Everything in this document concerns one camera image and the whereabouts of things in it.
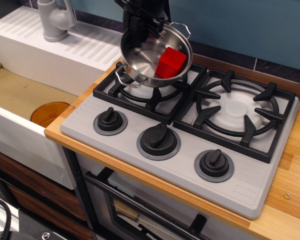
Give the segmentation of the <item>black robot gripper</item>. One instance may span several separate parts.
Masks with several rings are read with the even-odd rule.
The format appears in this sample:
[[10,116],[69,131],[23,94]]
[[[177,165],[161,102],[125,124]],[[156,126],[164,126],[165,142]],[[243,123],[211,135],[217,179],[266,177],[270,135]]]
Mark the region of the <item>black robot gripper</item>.
[[149,34],[159,38],[164,25],[171,22],[170,4],[167,0],[115,0],[123,9],[123,27],[128,46],[139,47]]

